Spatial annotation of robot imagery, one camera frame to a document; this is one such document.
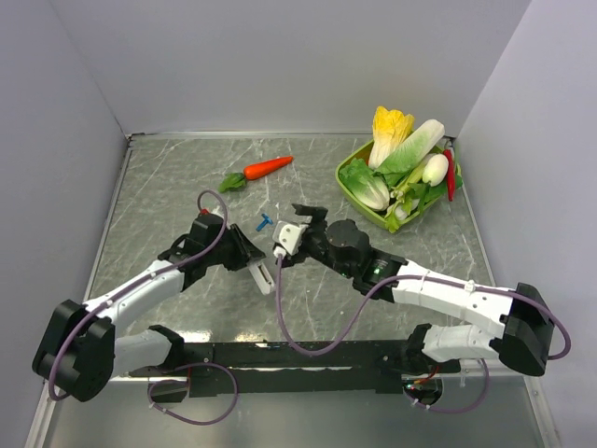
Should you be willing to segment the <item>white remote control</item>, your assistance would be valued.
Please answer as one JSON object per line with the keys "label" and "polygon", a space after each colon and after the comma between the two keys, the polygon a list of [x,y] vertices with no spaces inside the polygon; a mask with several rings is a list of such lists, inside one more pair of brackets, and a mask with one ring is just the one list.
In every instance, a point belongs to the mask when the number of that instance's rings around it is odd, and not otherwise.
{"label": "white remote control", "polygon": [[263,295],[269,295],[276,289],[275,282],[267,269],[267,266],[262,261],[253,261],[249,263],[248,270]]}

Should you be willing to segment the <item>blue battery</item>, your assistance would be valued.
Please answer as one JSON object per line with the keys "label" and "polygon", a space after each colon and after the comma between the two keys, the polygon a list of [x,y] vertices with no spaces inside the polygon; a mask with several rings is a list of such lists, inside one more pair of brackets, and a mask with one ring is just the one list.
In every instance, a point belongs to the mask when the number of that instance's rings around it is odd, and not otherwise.
{"label": "blue battery", "polygon": [[271,218],[270,218],[270,217],[269,217],[267,214],[263,213],[263,214],[261,215],[261,217],[262,217],[262,220],[261,220],[261,222],[260,222],[260,223],[257,225],[257,227],[256,227],[256,231],[257,231],[257,232],[260,232],[260,231],[262,231],[262,230],[263,230],[263,229],[264,229],[266,226],[268,226],[268,225],[272,225],[272,224],[273,224],[273,221],[272,221],[272,219],[271,219]]}

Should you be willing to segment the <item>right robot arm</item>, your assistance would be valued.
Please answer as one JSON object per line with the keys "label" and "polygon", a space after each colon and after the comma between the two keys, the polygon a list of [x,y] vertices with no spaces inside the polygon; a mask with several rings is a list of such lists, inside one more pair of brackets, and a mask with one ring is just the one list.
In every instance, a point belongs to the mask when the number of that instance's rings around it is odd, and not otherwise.
{"label": "right robot arm", "polygon": [[462,325],[422,324],[408,339],[403,356],[415,373],[461,359],[497,359],[527,375],[544,375],[553,358],[550,346],[556,318],[537,288],[486,287],[435,273],[416,262],[371,245],[351,219],[326,222],[324,207],[297,204],[308,223],[281,221],[273,234],[282,267],[307,258],[352,280],[371,300],[408,304],[462,320]]}

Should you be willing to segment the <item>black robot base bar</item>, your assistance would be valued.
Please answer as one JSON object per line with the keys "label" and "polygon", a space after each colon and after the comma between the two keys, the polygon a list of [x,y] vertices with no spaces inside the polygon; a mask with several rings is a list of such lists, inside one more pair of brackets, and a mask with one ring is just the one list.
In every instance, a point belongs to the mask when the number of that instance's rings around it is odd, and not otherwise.
{"label": "black robot base bar", "polygon": [[232,390],[229,377],[198,362],[229,369],[241,393],[285,393],[372,390],[400,394],[402,381],[428,374],[461,371],[458,360],[438,363],[405,340],[344,341],[332,352],[307,357],[286,342],[186,343],[182,357],[170,368],[143,367],[133,378],[183,378],[192,398],[214,397]]}

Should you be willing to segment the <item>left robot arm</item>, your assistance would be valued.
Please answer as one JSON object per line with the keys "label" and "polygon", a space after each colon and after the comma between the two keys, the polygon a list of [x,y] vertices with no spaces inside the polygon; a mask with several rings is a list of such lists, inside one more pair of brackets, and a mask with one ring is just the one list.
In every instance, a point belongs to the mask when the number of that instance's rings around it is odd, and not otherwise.
{"label": "left robot arm", "polygon": [[189,232],[179,236],[151,265],[125,284],[93,300],[66,300],[52,313],[35,353],[34,373],[81,402],[99,394],[108,381],[142,368],[164,375],[180,371],[184,338],[162,325],[133,335],[124,330],[139,316],[202,279],[212,266],[247,269],[262,294],[275,289],[264,252],[235,224],[201,211]]}

